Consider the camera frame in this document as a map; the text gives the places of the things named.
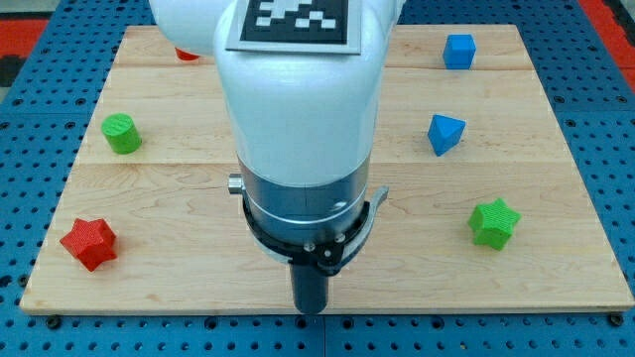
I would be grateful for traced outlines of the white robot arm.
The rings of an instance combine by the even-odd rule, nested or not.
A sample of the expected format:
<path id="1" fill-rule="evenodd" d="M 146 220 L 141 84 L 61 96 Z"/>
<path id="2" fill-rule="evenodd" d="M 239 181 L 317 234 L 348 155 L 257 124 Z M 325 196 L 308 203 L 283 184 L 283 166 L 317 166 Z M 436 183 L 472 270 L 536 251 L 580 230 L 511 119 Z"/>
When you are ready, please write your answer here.
<path id="1" fill-rule="evenodd" d="M 323 243 L 360 215 L 398 0 L 150 0 L 178 49 L 213 57 L 256 223 Z"/>

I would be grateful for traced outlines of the red block behind arm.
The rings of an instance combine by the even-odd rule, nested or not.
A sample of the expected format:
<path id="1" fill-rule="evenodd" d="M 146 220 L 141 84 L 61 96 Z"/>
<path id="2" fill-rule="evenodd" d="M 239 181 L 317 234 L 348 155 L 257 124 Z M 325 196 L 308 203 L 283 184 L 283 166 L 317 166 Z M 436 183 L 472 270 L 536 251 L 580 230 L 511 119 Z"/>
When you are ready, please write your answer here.
<path id="1" fill-rule="evenodd" d="M 175 53 L 177 58 L 182 61 L 193 61 L 199 59 L 198 55 L 191 54 L 179 48 L 175 48 Z"/>

